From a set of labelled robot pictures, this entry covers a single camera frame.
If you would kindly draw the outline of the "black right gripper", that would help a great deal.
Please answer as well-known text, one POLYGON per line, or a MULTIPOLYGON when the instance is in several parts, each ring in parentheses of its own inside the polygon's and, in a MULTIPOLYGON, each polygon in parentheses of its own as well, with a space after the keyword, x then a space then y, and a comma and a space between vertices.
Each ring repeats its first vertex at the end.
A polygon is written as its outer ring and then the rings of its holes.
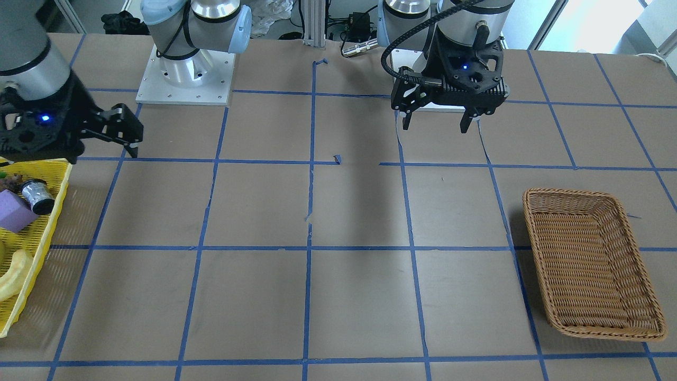
POLYGON ((54 94, 34 101, 22 97, 17 84, 2 89, 2 158, 7 161, 75 164, 85 151, 83 140, 90 138, 113 140, 136 159, 143 137, 143 124, 126 104, 100 108, 75 74, 54 94))

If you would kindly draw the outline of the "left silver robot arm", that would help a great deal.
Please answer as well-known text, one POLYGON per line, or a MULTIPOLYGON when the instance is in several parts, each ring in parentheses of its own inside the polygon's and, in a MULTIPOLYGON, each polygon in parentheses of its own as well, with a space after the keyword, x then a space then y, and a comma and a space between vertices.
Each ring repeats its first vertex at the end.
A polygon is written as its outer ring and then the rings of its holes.
POLYGON ((380 1, 380 63, 395 82, 391 107, 404 116, 428 104, 460 106, 460 131, 509 96, 501 75, 501 29, 512 1, 380 1))

